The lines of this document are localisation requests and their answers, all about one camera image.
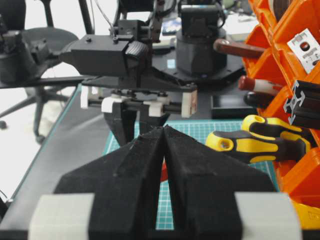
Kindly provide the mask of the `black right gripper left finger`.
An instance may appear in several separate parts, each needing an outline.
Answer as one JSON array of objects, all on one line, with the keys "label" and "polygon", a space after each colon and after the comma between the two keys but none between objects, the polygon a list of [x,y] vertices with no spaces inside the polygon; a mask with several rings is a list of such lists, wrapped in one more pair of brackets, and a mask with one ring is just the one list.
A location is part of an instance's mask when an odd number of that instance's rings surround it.
[{"label": "black right gripper left finger", "polygon": [[157,127],[60,178],[56,194],[94,194],[89,239],[145,240],[156,228],[164,146]]}]

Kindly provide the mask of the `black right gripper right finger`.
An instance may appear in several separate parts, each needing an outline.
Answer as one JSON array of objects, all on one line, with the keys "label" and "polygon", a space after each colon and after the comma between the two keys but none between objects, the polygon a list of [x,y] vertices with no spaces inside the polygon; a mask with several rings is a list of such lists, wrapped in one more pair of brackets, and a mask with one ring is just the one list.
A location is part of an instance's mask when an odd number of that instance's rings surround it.
[{"label": "black right gripper right finger", "polygon": [[239,240],[235,192],[275,192],[270,177],[170,127],[163,129],[173,224],[188,240]]}]

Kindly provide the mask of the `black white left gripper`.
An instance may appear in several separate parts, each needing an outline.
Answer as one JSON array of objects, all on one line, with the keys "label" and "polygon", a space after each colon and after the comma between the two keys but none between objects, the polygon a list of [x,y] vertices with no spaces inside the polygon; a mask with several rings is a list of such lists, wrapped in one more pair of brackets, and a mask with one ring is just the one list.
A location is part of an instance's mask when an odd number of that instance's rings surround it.
[{"label": "black white left gripper", "polygon": [[[189,118],[197,111],[197,86],[183,83],[152,66],[152,56],[147,44],[137,41],[133,35],[87,34],[62,50],[59,59],[73,66],[87,87],[129,90],[146,94],[160,92],[182,93],[180,113]],[[139,111],[139,134],[162,127],[169,113],[149,116],[148,110]],[[136,110],[128,110],[124,102],[114,102],[112,112],[105,112],[104,119],[120,146],[134,139]]]}]

